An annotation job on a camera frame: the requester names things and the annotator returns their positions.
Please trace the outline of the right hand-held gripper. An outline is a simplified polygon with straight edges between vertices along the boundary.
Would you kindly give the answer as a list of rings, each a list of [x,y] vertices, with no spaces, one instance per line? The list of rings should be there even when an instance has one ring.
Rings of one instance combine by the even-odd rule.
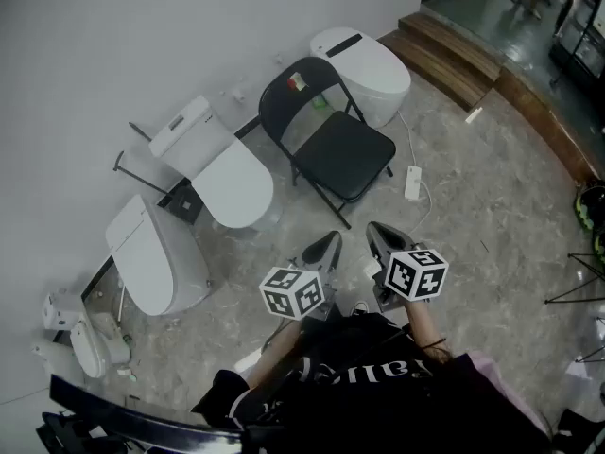
[[[441,294],[449,263],[436,250],[419,250],[419,243],[408,234],[377,221],[368,223],[366,238],[374,258],[389,258],[372,277],[382,313]]]

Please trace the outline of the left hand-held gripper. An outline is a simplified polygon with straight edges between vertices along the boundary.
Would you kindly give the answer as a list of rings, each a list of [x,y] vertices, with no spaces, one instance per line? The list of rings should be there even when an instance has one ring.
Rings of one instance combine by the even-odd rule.
[[[341,250],[341,233],[332,231],[309,245],[302,260],[289,258],[286,265],[271,268],[258,287],[268,312],[292,321],[325,322],[335,305],[332,282]]]

